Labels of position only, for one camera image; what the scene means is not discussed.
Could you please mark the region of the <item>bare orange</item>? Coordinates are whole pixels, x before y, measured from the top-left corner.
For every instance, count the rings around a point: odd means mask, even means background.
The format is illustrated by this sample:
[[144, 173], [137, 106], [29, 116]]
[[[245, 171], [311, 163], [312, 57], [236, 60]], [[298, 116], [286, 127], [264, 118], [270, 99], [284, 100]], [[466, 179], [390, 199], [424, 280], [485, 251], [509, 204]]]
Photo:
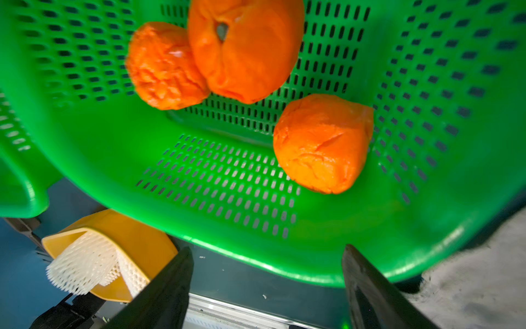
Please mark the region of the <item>bare orange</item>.
[[138, 96], [159, 110], [181, 110], [210, 95], [183, 27], [142, 25], [131, 38], [125, 66]]
[[210, 90], [244, 104], [289, 78], [304, 37], [303, 1], [192, 1], [188, 34]]
[[335, 95], [292, 101], [273, 133], [280, 167], [297, 184], [319, 193], [350, 189], [366, 163], [374, 110]]

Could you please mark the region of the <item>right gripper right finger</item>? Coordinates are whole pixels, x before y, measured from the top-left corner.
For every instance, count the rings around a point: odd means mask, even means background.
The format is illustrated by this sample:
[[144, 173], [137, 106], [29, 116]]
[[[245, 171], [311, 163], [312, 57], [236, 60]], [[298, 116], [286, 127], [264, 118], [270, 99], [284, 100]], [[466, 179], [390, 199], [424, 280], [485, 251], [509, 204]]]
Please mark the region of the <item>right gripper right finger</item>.
[[436, 328], [351, 244], [342, 271], [353, 328]]

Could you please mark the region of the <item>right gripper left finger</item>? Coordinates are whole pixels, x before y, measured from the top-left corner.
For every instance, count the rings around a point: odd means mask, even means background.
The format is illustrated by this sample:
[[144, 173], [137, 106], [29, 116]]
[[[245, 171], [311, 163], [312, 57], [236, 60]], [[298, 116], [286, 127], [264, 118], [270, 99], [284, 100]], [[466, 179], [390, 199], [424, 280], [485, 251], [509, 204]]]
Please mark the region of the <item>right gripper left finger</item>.
[[194, 260], [189, 247], [113, 317], [106, 328], [182, 328], [189, 306]]

